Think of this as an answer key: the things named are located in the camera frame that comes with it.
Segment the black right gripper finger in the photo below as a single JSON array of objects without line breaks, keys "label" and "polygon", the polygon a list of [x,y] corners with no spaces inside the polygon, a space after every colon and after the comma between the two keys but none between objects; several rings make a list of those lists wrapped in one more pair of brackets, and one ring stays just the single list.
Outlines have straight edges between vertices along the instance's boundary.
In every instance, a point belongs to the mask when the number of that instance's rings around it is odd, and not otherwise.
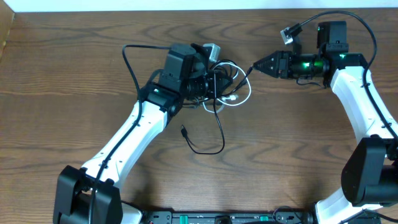
[{"label": "black right gripper finger", "polygon": [[280,51],[277,50],[273,53],[271,53],[270,55],[259,59],[257,62],[254,62],[253,65],[254,66],[271,66],[271,65],[275,65],[276,62],[278,61],[279,58],[279,53]]},{"label": "black right gripper finger", "polygon": [[253,68],[271,77],[279,78],[278,69],[273,65],[253,65]]}]

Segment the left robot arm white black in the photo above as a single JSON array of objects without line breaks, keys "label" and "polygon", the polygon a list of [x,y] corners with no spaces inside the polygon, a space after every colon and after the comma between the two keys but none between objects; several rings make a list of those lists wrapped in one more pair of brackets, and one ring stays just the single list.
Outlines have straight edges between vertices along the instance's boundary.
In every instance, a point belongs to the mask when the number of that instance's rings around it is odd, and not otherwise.
[{"label": "left robot arm white black", "polygon": [[216,44],[172,44],[165,65],[137,86],[131,114],[81,168],[66,166],[57,180],[54,223],[140,223],[142,212],[122,202],[125,180],[150,142],[181,110],[184,101],[213,99],[232,84],[216,63]]}]

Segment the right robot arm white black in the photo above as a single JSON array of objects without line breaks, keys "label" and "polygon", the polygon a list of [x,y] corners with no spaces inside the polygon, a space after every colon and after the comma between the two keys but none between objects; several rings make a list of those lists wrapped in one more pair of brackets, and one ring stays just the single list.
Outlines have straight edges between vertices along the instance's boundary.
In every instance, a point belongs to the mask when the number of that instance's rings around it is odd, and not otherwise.
[{"label": "right robot arm white black", "polygon": [[297,36],[301,24],[282,30],[291,51],[276,51],[253,69],[274,78],[311,80],[322,77],[345,109],[357,146],[341,172],[341,187],[315,204],[305,223],[371,223],[383,215],[377,209],[397,203],[397,121],[379,96],[370,63],[349,52],[346,22],[321,22],[317,54],[302,54]]}]

